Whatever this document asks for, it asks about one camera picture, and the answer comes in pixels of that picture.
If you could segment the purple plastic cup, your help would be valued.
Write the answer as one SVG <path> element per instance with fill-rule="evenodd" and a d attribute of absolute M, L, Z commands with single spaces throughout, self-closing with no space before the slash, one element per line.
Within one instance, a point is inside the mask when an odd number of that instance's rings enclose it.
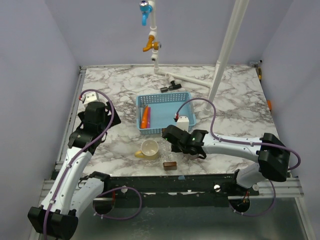
<path fill-rule="evenodd" d="M 207 157 L 207 154 L 206 153 L 197 153 L 197 154 L 188 154 L 188 159 L 189 160 L 196 160 L 196 159 L 201 159 L 201 160 L 204 160 L 206 159 Z"/>

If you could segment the clear tray with brown ends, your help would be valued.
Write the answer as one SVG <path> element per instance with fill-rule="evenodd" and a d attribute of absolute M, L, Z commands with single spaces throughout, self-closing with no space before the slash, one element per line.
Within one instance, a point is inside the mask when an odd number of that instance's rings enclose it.
<path fill-rule="evenodd" d="M 171 144 L 162 140 L 159 145 L 160 160 L 164 171 L 176 171 L 178 168 L 177 154 L 172 152 Z"/>

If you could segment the yellow ceramic mug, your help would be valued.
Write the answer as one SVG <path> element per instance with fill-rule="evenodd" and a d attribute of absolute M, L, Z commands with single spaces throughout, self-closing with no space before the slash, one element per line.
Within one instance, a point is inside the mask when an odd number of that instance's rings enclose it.
<path fill-rule="evenodd" d="M 146 160 L 155 160 L 159 157 L 159 145 L 155 140 L 147 139 L 141 144 L 140 150 L 135 152 L 134 156 Z"/>

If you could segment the light blue plastic basket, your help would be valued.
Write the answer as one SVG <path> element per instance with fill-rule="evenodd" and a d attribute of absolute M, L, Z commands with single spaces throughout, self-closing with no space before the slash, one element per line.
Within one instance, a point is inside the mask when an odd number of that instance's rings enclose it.
<path fill-rule="evenodd" d="M 174 117 L 179 107 L 179 116 L 185 116 L 189 119 L 188 130 L 191 131 L 196 125 L 196 115 L 193 103 L 184 102 L 190 100 L 192 95 L 189 92 L 169 92 L 139 95 L 136 97 L 136 124 L 141 135 L 161 134 L 162 129 L 169 125 L 175 125 Z M 141 120 L 145 107 L 150 108 L 150 127 L 141 128 Z"/>

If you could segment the orange toothpaste tube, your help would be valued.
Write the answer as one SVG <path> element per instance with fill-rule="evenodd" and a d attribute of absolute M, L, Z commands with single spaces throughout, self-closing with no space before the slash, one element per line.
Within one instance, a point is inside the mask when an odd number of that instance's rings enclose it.
<path fill-rule="evenodd" d="M 142 113 L 141 116 L 141 123 L 140 123 L 140 128 L 141 129 L 146 129 L 148 128 L 148 122 L 149 122 L 149 106 L 147 105 Z"/>

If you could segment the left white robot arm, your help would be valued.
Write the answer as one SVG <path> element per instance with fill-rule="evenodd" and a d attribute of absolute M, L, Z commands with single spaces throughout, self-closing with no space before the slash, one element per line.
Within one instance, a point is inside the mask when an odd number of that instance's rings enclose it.
<path fill-rule="evenodd" d="M 81 214 L 96 195 L 104 198 L 110 194 L 111 185 L 95 178 L 88 186 L 76 189 L 107 130 L 121 123 L 109 101 L 88 103 L 78 117 L 80 124 L 69 136 L 65 159 L 51 189 L 40 206 L 31 207 L 27 214 L 37 233 L 61 240 L 71 239 Z"/>

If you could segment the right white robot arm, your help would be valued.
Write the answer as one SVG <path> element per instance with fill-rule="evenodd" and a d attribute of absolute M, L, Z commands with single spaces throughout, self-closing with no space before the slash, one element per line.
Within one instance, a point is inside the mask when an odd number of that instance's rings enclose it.
<path fill-rule="evenodd" d="M 240 138 L 224 135 L 212 136 L 206 130 L 192 133 L 169 125 L 162 131 L 162 138 L 171 143 L 171 151 L 205 159 L 207 155 L 220 154 L 252 161 L 253 164 L 238 169 L 230 183 L 230 191 L 241 196 L 253 185 L 270 180 L 285 182 L 289 170 L 290 152 L 273 134 L 263 137 Z"/>

